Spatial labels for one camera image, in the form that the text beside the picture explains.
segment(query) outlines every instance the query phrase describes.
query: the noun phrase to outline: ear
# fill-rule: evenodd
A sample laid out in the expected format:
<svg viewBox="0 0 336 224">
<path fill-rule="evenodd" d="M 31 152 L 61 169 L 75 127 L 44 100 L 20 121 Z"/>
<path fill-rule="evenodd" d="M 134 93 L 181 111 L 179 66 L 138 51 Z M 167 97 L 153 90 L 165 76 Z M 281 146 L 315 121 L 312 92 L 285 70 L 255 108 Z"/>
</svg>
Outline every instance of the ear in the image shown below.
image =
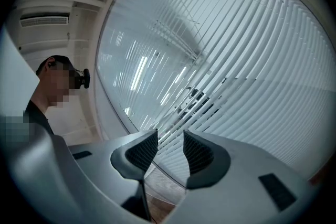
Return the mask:
<svg viewBox="0 0 336 224">
<path fill-rule="evenodd" d="M 46 61 L 45 65 L 44 65 L 45 71 L 48 72 L 48 71 L 50 70 L 50 68 L 51 68 L 52 66 L 54 66 L 55 64 L 56 64 L 56 63 L 55 63 L 55 59 L 54 59 L 54 57 L 50 57 L 50 58 Z"/>
</svg>

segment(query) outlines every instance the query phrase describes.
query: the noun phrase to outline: vertical blind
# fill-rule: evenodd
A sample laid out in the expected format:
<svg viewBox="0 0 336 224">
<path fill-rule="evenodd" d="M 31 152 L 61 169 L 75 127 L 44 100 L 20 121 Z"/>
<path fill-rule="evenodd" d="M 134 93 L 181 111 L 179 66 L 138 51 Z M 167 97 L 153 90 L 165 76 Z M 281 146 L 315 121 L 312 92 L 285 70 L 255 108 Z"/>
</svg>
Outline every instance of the vertical blind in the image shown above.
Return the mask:
<svg viewBox="0 0 336 224">
<path fill-rule="evenodd" d="M 335 52 L 300 0 L 114 0 L 96 65 L 155 162 L 183 184 L 184 129 L 261 147 L 311 177 L 335 149 Z"/>
</svg>

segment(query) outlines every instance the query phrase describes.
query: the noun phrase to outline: black shirt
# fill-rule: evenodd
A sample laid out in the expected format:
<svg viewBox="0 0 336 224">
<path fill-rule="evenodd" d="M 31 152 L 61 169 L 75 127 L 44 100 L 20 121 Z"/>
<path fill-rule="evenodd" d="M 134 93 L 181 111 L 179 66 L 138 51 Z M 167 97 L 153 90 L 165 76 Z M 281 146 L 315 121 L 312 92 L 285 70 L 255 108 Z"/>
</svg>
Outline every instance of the black shirt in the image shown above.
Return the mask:
<svg viewBox="0 0 336 224">
<path fill-rule="evenodd" d="M 49 134 L 54 134 L 46 116 L 44 116 L 42 111 L 38 109 L 38 107 L 32 101 L 29 101 L 28 103 L 25 116 L 29 118 L 30 123 L 37 123 L 44 127 Z"/>
</svg>

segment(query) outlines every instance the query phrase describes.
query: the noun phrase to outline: vent grille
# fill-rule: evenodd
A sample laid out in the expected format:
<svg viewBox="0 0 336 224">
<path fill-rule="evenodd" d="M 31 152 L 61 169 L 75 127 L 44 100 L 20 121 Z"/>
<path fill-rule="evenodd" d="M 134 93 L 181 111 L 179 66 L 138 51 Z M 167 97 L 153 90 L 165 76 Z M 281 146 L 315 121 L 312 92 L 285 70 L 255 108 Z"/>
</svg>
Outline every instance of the vent grille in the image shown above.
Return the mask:
<svg viewBox="0 0 336 224">
<path fill-rule="evenodd" d="M 22 27 L 37 25 L 67 25 L 69 23 L 68 16 L 43 16 L 33 17 L 20 20 Z"/>
</svg>

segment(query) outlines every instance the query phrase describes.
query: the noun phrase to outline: window blind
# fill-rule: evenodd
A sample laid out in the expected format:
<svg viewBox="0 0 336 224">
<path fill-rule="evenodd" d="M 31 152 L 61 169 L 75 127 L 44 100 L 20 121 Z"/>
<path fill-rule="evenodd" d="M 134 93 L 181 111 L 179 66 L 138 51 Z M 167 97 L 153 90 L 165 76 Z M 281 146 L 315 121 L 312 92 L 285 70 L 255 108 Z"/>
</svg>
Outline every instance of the window blind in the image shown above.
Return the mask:
<svg viewBox="0 0 336 224">
<path fill-rule="evenodd" d="M 186 182 L 183 130 L 259 146 L 311 177 L 335 149 L 335 52 L 300 0 L 114 0 L 96 65 L 154 161 Z"/>
</svg>

